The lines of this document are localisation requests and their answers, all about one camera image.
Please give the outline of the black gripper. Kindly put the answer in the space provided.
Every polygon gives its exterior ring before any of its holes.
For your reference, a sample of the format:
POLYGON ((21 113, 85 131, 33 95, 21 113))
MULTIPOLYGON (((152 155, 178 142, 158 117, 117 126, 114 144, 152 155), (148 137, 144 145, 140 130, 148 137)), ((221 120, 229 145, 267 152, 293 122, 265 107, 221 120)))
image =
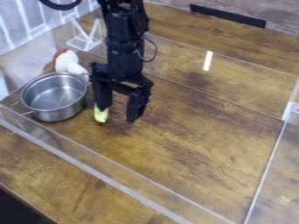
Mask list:
POLYGON ((104 111, 112 105, 112 92, 116 91, 128 96, 125 120, 132 123, 144 112, 149 102, 153 82, 144 77, 140 71, 132 73, 117 69, 110 71, 108 64, 90 64, 92 91, 97 109, 104 111))

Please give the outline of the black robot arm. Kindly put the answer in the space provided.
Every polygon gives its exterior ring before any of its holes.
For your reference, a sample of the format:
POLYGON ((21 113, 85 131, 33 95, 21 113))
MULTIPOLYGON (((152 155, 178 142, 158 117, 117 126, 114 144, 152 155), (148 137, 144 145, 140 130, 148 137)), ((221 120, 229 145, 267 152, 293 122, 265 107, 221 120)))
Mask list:
POLYGON ((106 64, 89 64, 94 119, 98 123, 106 121, 116 91, 128 96, 125 120, 132 123, 142 116, 153 86, 142 76, 149 18, 142 0, 97 0, 97 3, 106 26, 106 64))

